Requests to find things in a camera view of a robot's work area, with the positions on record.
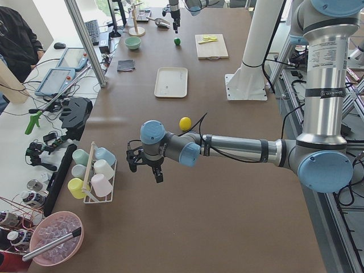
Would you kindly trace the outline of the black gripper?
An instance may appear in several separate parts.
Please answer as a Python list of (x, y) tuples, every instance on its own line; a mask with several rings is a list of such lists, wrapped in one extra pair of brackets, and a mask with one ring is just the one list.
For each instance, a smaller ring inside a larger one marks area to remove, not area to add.
[(167, 13), (171, 14), (173, 18), (173, 30), (178, 33), (179, 19), (180, 19), (180, 8), (178, 5), (167, 5), (162, 9), (162, 16), (166, 16)]
[(129, 164), (129, 169), (131, 172), (137, 171), (137, 166), (148, 165), (152, 168), (156, 183), (163, 182), (163, 172), (162, 164), (164, 159), (160, 158), (158, 160), (147, 159), (142, 146), (137, 148), (131, 148), (132, 142), (140, 142), (140, 140), (133, 139), (127, 143), (126, 160)]

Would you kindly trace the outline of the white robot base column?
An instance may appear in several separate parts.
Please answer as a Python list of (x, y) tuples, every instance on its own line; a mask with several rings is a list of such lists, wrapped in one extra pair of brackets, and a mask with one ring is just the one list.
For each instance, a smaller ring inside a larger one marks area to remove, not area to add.
[(265, 101), (264, 60), (269, 52), (274, 29), (280, 23), (286, 2), (256, 2), (240, 68), (225, 75), (227, 99), (230, 101)]

